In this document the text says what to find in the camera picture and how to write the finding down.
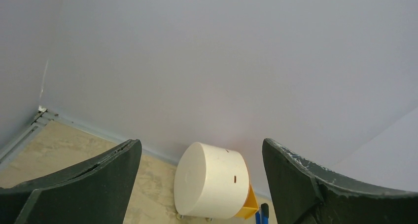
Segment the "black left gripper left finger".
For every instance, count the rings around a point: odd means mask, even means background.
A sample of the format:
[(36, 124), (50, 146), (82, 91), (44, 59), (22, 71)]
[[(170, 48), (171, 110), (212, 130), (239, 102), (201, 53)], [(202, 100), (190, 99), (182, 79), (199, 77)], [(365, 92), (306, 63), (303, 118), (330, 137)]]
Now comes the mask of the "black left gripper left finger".
[(121, 224), (142, 154), (127, 140), (52, 174), (0, 190), (3, 224)]

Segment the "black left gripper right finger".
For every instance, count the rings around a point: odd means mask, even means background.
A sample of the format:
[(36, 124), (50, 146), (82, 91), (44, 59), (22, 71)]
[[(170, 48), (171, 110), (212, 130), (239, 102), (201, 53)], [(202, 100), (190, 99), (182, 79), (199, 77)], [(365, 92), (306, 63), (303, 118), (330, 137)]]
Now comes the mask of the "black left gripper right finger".
[(273, 139), (262, 144), (279, 224), (415, 224), (418, 194), (361, 182), (294, 153)]

